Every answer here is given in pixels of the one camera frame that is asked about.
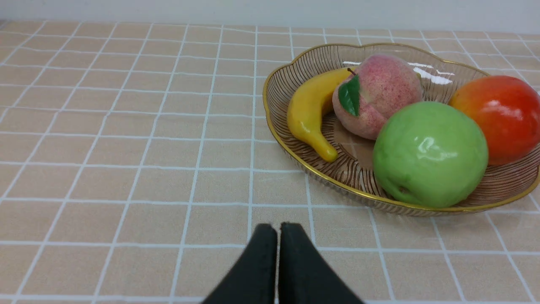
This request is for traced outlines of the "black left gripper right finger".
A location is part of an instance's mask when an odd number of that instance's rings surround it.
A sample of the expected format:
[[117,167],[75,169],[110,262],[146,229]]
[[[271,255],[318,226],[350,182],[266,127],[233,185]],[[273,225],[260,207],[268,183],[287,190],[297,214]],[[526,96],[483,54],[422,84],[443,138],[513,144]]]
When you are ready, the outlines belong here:
[[280,304],[362,304],[322,258],[299,223],[282,223],[278,262]]

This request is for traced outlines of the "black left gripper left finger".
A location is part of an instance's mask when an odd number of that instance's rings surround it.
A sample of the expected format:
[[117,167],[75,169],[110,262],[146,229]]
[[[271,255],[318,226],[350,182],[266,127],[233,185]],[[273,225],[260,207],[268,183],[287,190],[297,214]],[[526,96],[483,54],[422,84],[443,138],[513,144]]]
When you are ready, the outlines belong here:
[[277,242],[270,224],[258,224],[241,256],[203,303],[273,304]]

